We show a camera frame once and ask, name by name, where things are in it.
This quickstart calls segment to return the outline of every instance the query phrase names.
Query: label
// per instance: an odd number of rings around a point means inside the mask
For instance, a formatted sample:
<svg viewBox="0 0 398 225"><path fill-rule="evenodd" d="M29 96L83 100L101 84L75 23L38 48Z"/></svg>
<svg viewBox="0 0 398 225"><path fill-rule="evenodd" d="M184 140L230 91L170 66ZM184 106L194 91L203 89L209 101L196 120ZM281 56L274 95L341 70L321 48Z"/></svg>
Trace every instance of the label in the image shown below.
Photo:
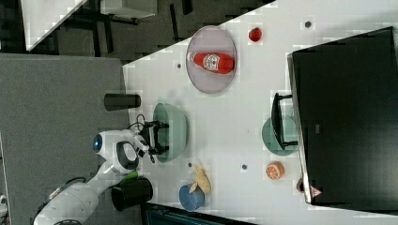
<svg viewBox="0 0 398 225"><path fill-rule="evenodd" d="M217 56L217 54L208 54L206 57L203 59L203 66L207 70L218 70L219 69L219 62L220 62L220 57Z"/></svg>
<svg viewBox="0 0 398 225"><path fill-rule="evenodd" d="M322 191L316 189L315 187L310 186L310 188L311 188L311 195L313 196L313 198L322 194Z"/></svg>

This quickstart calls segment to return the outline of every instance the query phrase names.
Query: black trash bin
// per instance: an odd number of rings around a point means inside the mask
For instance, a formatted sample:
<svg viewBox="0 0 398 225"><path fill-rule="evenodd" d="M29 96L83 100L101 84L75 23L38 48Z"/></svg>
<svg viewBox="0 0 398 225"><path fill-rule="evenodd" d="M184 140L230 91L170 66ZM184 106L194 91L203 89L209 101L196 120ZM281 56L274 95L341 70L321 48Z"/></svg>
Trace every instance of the black trash bin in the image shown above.
<svg viewBox="0 0 398 225"><path fill-rule="evenodd" d="M141 106L141 97L134 94L105 94L103 104L107 111L138 108Z"/></svg>
<svg viewBox="0 0 398 225"><path fill-rule="evenodd" d="M117 211L146 203L152 199L152 196L153 188L146 178L122 181L119 186L112 188L112 202Z"/></svg>

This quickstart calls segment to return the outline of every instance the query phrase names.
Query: small orange fruit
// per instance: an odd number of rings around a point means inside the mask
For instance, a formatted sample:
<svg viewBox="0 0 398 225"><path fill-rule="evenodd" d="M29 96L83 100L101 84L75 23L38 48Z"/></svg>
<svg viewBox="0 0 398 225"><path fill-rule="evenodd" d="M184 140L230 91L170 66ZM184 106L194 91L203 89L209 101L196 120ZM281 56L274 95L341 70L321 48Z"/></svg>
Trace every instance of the small orange fruit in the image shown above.
<svg viewBox="0 0 398 225"><path fill-rule="evenodd" d="M269 179L271 180L278 180L284 175L284 168L279 161L271 162L266 167L266 173Z"/></svg>

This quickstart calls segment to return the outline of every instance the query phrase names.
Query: red ketchup bottle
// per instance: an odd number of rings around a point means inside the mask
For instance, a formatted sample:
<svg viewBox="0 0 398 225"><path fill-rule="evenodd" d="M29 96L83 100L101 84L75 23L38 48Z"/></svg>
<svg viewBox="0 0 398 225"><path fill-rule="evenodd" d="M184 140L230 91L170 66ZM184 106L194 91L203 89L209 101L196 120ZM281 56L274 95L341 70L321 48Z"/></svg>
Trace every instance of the red ketchup bottle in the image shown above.
<svg viewBox="0 0 398 225"><path fill-rule="evenodd" d="M235 60L226 53L220 52L189 52L188 60L201 68L217 74L227 74L234 70Z"/></svg>

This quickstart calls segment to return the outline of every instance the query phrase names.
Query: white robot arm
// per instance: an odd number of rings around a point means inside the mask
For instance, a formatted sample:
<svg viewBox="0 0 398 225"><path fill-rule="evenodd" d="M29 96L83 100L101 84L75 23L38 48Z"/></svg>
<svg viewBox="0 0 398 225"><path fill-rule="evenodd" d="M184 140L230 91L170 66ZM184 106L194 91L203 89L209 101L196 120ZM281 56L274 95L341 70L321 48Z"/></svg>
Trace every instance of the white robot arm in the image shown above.
<svg viewBox="0 0 398 225"><path fill-rule="evenodd" d="M136 149L148 151L149 145L138 133L124 129L101 132L93 148L106 159L97 174L86 184L75 183L53 197L36 215L34 225L84 223L99 204L99 195L136 170Z"/></svg>

